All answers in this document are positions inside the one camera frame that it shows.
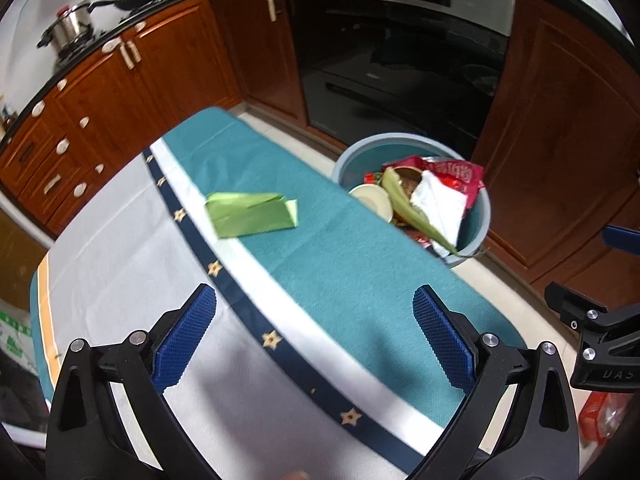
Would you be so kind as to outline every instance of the yellow stripe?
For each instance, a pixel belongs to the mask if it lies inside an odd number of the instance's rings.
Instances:
[[[40,316],[40,333],[42,334],[42,346],[44,357],[49,368],[51,384],[56,387],[60,374],[60,361],[58,360],[58,347],[53,337],[53,320],[49,305],[49,253],[38,266],[38,315]]]

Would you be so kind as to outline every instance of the stainless steel pot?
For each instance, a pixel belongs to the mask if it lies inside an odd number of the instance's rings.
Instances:
[[[60,57],[65,57],[78,44],[85,43],[94,36],[89,6],[84,0],[68,9],[60,9],[58,18],[42,33],[38,48],[52,44]]]

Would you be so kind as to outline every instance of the kitchen cabinet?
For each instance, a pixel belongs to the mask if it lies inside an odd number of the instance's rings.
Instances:
[[[538,290],[553,276],[586,285],[575,261],[593,254],[600,229],[638,192],[640,77],[562,10],[516,0],[505,68],[472,160],[486,167],[492,253]],[[569,261],[573,270],[562,266]],[[595,298],[614,300],[598,276],[614,275],[619,261],[591,257]]]
[[[140,74],[127,66],[130,55],[123,57],[118,40],[112,45],[111,52],[91,54],[65,76],[61,91],[52,92],[99,162],[118,171],[168,128]]]
[[[164,131],[204,108],[240,103],[208,0],[186,0],[161,10],[123,37],[134,70],[154,96]]]
[[[14,195],[20,194],[33,173],[65,133],[50,106],[52,99],[38,102],[20,130],[0,153],[0,181]]]
[[[211,0],[242,97],[306,127],[284,0]]]
[[[640,189],[609,221],[628,229],[640,229]],[[580,250],[535,280],[532,286],[542,294],[551,281],[578,290],[580,293],[616,309],[640,302],[640,258],[607,247],[597,233]]]
[[[240,102],[208,0],[141,20],[62,76],[0,153],[0,182],[57,235],[143,148]]]
[[[62,204],[66,195],[78,184],[80,177],[87,171],[87,164],[95,164],[93,153],[83,142],[65,137],[64,147],[49,153],[46,163],[34,172],[18,200],[31,213],[46,223],[55,210]]]

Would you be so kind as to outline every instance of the white tissue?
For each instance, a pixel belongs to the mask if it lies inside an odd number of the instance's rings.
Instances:
[[[420,209],[430,224],[455,247],[465,214],[466,195],[445,186],[431,171],[423,171],[422,181],[411,195],[411,204]],[[438,256],[443,258],[449,254],[433,240],[431,244]]]

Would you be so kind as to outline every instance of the black countertop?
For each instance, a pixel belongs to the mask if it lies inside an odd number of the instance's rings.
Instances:
[[[181,2],[183,0],[163,0],[155,5],[149,6],[139,14],[127,18],[125,21],[118,24],[117,27],[111,29],[109,32],[103,34],[100,38],[96,39],[90,46],[80,52],[73,59],[69,60],[57,73],[55,73],[47,83],[40,89],[40,91],[33,97],[28,105],[25,106],[20,116],[14,124],[8,129],[6,135],[0,141],[0,152],[7,145],[9,139],[15,135],[16,131],[20,128],[22,122],[27,118],[33,106],[41,101],[44,96],[62,79],[71,69],[77,66],[87,56],[95,52],[98,48],[101,48],[104,43],[113,38],[116,38],[124,30],[132,27],[135,23],[143,20],[147,16],[155,14],[159,10],[165,9],[173,4]],[[588,6],[582,0],[545,0],[550,4],[559,7],[570,15],[574,16],[585,25],[587,25],[596,34],[604,38],[628,63],[636,72],[640,74],[640,54],[635,49],[633,44],[625,38],[622,33],[617,30],[608,20],[606,20],[595,9]]]

